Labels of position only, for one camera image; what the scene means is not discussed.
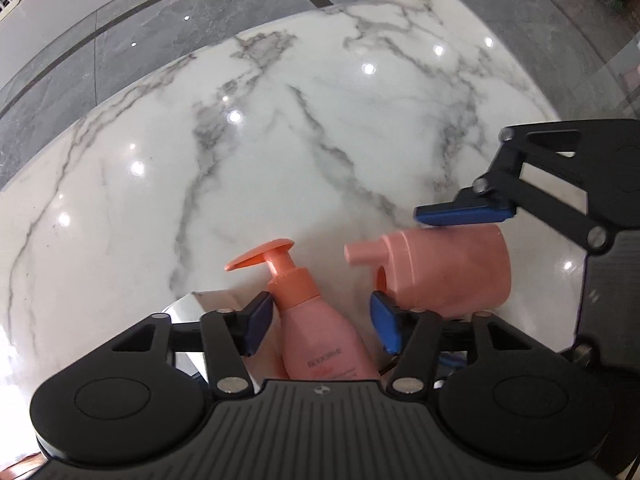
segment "marble surface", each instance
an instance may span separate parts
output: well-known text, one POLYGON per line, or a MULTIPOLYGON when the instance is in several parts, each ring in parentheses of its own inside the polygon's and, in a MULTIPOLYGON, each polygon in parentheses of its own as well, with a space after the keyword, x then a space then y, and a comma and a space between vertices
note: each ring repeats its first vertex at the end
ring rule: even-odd
MULTIPOLYGON (((189 291, 247 301, 268 270, 223 267, 277 237, 296 241, 292 257, 382 360, 367 271, 346 265, 343 244, 411 226, 415 205, 451 199, 486 169, 502 127, 556 119, 457 0, 313 10, 143 77, 0 193, 0 388, 14 398, 0 426, 27 431, 44 379, 189 291)), ((500 314, 564 348, 582 251, 524 213, 501 228, 513 291, 500 314)))

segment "pink pump bottle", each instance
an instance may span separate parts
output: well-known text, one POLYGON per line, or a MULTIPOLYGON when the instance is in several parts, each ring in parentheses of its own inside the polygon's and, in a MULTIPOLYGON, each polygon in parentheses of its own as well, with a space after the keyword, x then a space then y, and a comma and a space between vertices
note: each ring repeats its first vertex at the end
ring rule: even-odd
POLYGON ((344 247, 368 265, 374 287, 400 308, 460 317, 503 304, 511 291, 507 245, 494 224, 407 229, 344 247))
POLYGON ((296 267, 279 238, 239 256, 225 270, 267 263, 268 289, 280 311, 282 357, 294 380, 363 380, 380 375, 356 329, 322 299, 306 267, 296 267))

